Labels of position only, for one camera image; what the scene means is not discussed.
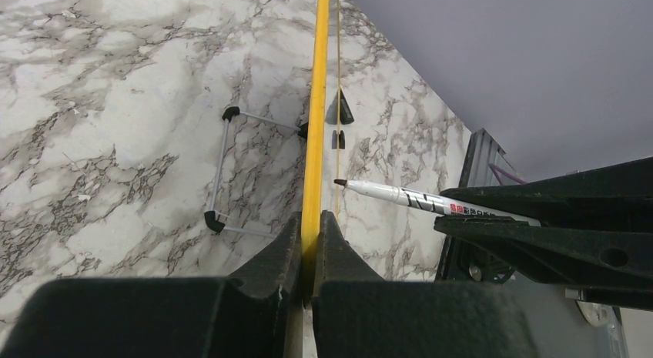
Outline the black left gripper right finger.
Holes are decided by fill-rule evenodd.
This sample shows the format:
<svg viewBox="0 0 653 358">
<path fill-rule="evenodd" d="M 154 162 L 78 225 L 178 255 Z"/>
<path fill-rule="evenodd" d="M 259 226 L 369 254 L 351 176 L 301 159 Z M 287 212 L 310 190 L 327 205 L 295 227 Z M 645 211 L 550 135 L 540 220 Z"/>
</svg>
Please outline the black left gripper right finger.
<svg viewBox="0 0 653 358">
<path fill-rule="evenodd" d="M 320 218 L 313 331 L 320 357 L 536 357 L 516 299 L 492 284 L 388 281 Z"/>
</svg>

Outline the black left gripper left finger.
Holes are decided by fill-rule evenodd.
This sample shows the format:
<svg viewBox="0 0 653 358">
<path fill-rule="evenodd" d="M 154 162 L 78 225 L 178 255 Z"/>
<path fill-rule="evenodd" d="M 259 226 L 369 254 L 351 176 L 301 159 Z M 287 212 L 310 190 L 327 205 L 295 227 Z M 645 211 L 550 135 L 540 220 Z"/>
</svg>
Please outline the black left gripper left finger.
<svg viewBox="0 0 653 358">
<path fill-rule="evenodd" d="M 59 279 L 25 304 L 3 357 L 298 357 L 301 215 L 227 276 Z"/>
</svg>

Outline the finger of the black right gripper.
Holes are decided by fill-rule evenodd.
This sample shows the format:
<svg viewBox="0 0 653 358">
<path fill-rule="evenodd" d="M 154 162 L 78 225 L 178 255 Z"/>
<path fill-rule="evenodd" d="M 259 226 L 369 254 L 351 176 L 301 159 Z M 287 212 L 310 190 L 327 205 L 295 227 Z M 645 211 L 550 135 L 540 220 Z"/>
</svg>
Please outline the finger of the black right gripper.
<svg viewBox="0 0 653 358">
<path fill-rule="evenodd" d="M 443 216 L 434 228 L 537 283 L 576 289 L 585 302 L 652 309 L 650 233 L 530 226 L 500 216 Z"/>
<path fill-rule="evenodd" d="M 553 226 L 650 229 L 652 158 L 523 185 L 446 189 L 441 195 Z"/>
</svg>

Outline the white brown whiteboard marker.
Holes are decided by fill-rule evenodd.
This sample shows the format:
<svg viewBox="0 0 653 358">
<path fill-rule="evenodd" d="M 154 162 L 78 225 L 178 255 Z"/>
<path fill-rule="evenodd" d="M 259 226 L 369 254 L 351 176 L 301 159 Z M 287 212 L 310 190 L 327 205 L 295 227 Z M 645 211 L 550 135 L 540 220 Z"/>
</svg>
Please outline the white brown whiteboard marker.
<svg viewBox="0 0 653 358">
<path fill-rule="evenodd" d="M 526 222 L 530 226 L 541 226 L 541 223 L 537 219 L 531 217 L 399 186 L 348 179 L 335 179 L 333 182 L 338 186 L 342 186 L 363 196 L 391 202 L 399 206 L 419 209 L 424 212 L 436 213 L 442 216 L 501 216 Z"/>
</svg>

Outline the yellow framed whiteboard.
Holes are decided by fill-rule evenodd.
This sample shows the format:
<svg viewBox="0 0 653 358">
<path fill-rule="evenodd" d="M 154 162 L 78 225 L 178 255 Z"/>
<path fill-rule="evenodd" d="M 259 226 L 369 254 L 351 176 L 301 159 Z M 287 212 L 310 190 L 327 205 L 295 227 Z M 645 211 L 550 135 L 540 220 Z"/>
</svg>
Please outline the yellow framed whiteboard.
<svg viewBox="0 0 653 358">
<path fill-rule="evenodd" d="M 330 208 L 331 194 L 325 183 L 324 152 L 327 127 L 327 77 L 329 70 L 330 17 L 340 21 L 340 0 L 316 0 L 312 79 L 306 139 L 301 216 L 301 283 L 304 292 L 313 293 L 317 280 L 319 235 L 322 212 Z"/>
</svg>

